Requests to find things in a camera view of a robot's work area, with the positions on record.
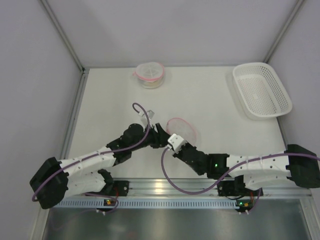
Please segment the white mesh laundry bag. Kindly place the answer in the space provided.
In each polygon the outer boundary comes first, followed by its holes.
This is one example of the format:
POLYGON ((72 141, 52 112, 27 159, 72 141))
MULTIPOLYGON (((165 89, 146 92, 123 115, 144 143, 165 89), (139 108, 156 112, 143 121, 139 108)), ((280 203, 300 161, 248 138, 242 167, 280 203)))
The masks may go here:
POLYGON ((189 144, 195 146, 197 143, 197 131, 186 120, 180 117, 173 117, 166 123, 166 132, 170 135, 177 134, 189 144))
POLYGON ((159 62, 147 62, 138 65, 133 72, 138 82, 146 89, 155 89, 162 85, 165 67, 159 62))

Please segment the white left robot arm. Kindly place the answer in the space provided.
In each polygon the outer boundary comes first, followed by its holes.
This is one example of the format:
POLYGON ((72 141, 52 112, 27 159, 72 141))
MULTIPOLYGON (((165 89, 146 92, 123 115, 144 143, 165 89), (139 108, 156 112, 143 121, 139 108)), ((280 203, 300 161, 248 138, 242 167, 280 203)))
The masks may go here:
POLYGON ((48 158, 29 182, 34 192, 32 201, 39 202, 42 209, 50 209, 76 195, 108 195, 114 187, 108 168, 130 159, 133 151, 163 148, 169 137, 158 123, 147 127, 133 123, 119 138, 89 154, 62 160, 48 158))

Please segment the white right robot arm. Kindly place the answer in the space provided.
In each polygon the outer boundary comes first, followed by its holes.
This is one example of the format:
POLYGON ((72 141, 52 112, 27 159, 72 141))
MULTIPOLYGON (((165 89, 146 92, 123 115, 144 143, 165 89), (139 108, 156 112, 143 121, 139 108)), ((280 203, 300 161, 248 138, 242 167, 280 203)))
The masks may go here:
POLYGON ((320 186, 320 159, 297 144, 290 144, 285 151, 267 156, 238 156, 206 154, 187 143, 173 157, 188 165, 199 176, 206 175, 217 183, 225 178, 233 178, 236 189, 257 191, 287 182, 306 189, 320 186))

